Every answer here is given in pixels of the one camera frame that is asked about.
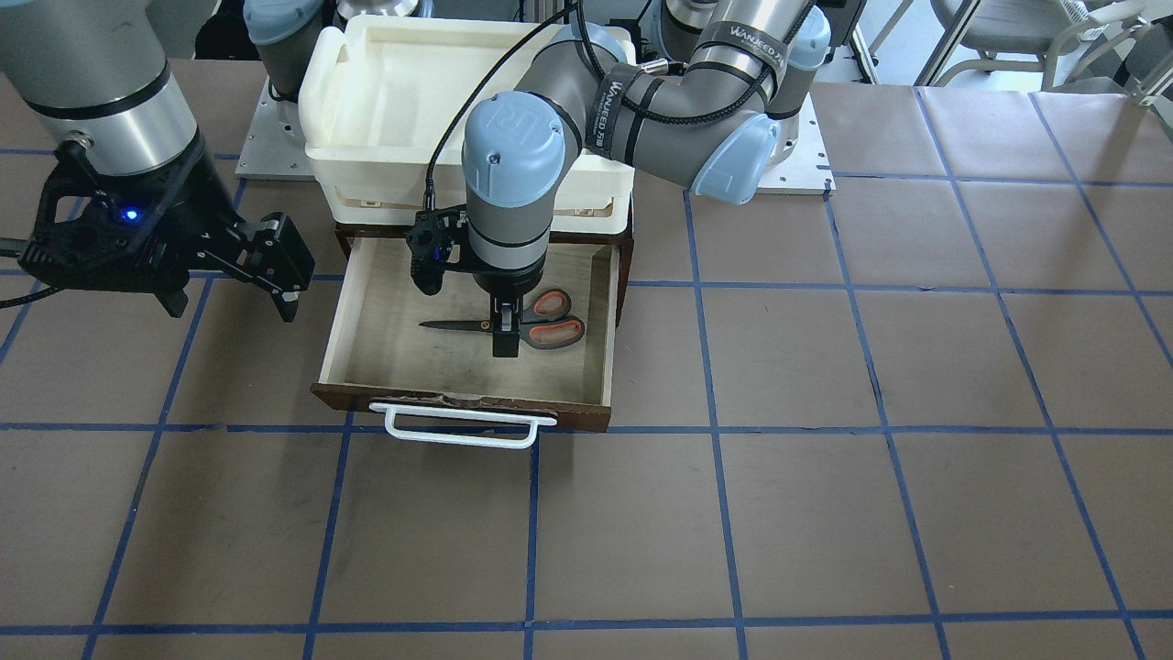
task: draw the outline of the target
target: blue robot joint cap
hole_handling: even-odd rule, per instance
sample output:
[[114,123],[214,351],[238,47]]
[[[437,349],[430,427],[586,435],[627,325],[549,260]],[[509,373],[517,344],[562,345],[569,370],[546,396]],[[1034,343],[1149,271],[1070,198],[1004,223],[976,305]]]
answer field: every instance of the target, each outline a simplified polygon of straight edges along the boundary
[[533,94],[504,91],[468,115],[465,182],[493,205],[515,209],[541,199],[562,177],[565,157],[562,118]]

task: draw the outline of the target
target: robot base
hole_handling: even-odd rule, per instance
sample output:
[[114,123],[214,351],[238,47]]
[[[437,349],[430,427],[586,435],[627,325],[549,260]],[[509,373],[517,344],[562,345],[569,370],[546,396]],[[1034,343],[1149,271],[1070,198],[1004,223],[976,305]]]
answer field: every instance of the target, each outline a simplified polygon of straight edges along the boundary
[[313,181],[297,103],[274,101],[269,95],[267,77],[260,88],[249,135],[240,147],[236,175],[240,178]]
[[785,161],[766,168],[758,183],[759,195],[822,195],[835,190],[830,161],[822,143],[822,130],[814,114],[814,103],[807,95],[799,111],[799,140]]

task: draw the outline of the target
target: gray chair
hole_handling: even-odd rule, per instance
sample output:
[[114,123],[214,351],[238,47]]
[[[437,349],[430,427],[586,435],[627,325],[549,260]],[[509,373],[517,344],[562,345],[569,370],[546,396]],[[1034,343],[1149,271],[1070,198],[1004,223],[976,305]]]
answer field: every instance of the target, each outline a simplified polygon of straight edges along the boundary
[[[1045,89],[1076,94],[1127,94],[1140,106],[1148,106],[1158,96],[1168,94],[1173,83],[1173,20],[1153,25],[1144,19],[1121,30],[1112,39],[1085,54],[1071,70],[1067,82]],[[1134,41],[1128,55],[1114,77],[1082,77],[1087,67],[1112,52],[1126,40]]]
[[[931,0],[933,11],[942,26],[949,26],[961,8],[962,0]],[[936,81],[943,87],[963,70],[1040,72],[1042,88],[1055,86],[1059,57],[1079,46],[1079,34],[1135,19],[1145,8],[1145,0],[1124,0],[1089,13],[1079,21],[1063,6],[1062,0],[984,0],[961,45],[977,50],[978,59],[955,64]],[[1036,61],[999,60],[1001,53],[1033,55]]]

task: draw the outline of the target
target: scissor blade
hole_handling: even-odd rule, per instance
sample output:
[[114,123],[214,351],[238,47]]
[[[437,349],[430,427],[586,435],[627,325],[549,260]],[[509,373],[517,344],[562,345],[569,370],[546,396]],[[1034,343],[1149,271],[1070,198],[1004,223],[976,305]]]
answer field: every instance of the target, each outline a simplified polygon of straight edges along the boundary
[[425,320],[420,322],[420,326],[436,329],[462,329],[465,333],[488,332],[483,320]]

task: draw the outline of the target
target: floor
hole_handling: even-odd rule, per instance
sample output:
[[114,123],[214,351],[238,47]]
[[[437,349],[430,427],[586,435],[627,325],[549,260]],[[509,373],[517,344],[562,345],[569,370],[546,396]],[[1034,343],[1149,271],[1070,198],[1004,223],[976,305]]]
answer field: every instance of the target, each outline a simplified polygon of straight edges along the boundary
[[[0,311],[0,658],[1173,658],[1151,114],[820,84],[834,195],[640,175],[611,433],[509,453],[308,394],[345,268],[320,190],[232,175],[259,67],[175,70],[318,277],[291,325],[203,274],[179,320]],[[6,82],[0,109],[21,234],[52,159]]]

